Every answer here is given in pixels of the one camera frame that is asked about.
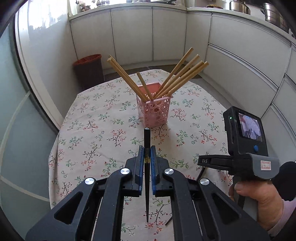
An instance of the human hand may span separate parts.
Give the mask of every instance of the human hand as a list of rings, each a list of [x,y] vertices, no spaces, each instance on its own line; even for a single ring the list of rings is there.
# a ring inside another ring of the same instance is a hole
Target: human hand
[[[234,189],[237,194],[258,201],[258,223],[266,231],[280,220],[284,203],[271,181],[242,181],[231,185],[228,195],[232,200]]]

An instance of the floral pattern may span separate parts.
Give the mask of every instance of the floral pattern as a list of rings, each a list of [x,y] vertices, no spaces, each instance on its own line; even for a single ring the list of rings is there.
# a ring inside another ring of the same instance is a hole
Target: floral pattern
[[[141,72],[146,83],[163,82],[163,70]],[[136,74],[130,77],[139,84]],[[209,93],[188,82],[170,103],[167,124],[151,129],[151,144],[157,155],[187,178],[198,177],[199,155],[227,154],[223,116],[225,108]],[[118,78],[77,95],[69,109],[49,157],[49,196],[53,208],[87,177],[101,179],[137,156],[144,143],[136,95]],[[232,176],[207,169],[209,178],[228,193]],[[122,241],[174,240],[170,198],[156,198],[150,190],[149,213],[145,213],[145,191],[139,198],[124,197]]]

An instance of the brown trash can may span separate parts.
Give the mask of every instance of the brown trash can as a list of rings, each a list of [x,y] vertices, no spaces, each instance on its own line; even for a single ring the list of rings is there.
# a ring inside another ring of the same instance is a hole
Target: brown trash can
[[[101,54],[94,54],[79,59],[73,64],[74,72],[83,90],[104,83],[101,58]]]

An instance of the silver screw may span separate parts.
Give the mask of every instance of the silver screw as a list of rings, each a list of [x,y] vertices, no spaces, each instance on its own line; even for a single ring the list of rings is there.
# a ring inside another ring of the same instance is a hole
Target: silver screw
[[[94,183],[94,179],[92,177],[88,177],[87,179],[85,179],[85,184],[87,185],[91,185]]]
[[[123,168],[120,170],[121,174],[126,175],[129,174],[130,170],[128,168]]]
[[[209,185],[209,183],[210,183],[209,179],[202,178],[202,179],[200,180],[200,184],[201,184],[201,185]]]
[[[173,173],[174,173],[174,170],[173,169],[171,169],[171,168],[165,169],[165,174],[171,175]]]

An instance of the red-bordered sticker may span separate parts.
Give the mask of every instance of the red-bordered sticker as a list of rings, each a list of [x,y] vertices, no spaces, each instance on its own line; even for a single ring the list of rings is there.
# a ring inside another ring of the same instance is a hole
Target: red-bordered sticker
[[[271,161],[261,161],[261,171],[271,171]]]

